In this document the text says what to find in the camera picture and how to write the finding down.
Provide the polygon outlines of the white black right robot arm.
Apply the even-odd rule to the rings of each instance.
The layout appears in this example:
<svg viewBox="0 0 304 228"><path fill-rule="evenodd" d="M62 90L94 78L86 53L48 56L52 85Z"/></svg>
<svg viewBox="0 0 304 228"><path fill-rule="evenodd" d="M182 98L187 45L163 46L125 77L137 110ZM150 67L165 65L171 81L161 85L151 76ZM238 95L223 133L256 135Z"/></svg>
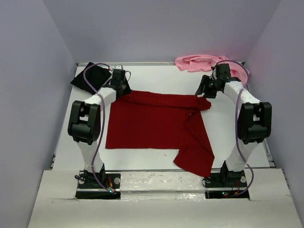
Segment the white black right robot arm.
<svg viewBox="0 0 304 228"><path fill-rule="evenodd" d="M246 167L253 150L271 134L272 105L255 98L238 77L230 72L231 60L221 60L211 68L210 76L204 75L196 91L197 95L214 99L222 92L235 104L236 144L223 162L218 173L204 178L206 188L230 188L234 184L246 183Z"/></svg>

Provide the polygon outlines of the red t shirt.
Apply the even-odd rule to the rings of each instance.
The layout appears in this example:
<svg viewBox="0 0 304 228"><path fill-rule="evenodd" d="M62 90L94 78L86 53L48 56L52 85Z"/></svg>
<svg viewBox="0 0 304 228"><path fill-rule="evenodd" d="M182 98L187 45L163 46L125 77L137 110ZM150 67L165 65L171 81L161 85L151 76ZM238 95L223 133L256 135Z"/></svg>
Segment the red t shirt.
<svg viewBox="0 0 304 228"><path fill-rule="evenodd" d="M107 149L177 149L179 168L209 177L215 159L201 112L211 102L196 95L133 91L111 104Z"/></svg>

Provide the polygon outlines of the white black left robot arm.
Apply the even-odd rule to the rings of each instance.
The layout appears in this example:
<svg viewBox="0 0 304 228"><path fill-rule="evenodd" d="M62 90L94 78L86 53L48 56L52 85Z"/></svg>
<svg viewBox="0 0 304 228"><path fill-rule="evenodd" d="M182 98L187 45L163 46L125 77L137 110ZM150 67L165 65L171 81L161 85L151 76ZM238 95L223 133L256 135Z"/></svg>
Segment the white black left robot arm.
<svg viewBox="0 0 304 228"><path fill-rule="evenodd" d="M105 85L99 90L87 80L84 70L83 78L88 86L95 92L84 101L72 103L67 132L80 148L83 160L83 175L76 176L79 181L89 182L96 188L103 188L109 193L114 193L111 182L105 186L105 164L100 158L99 147L105 129L105 108L120 97L132 92L126 78L124 69L112 69L112 75Z"/></svg>

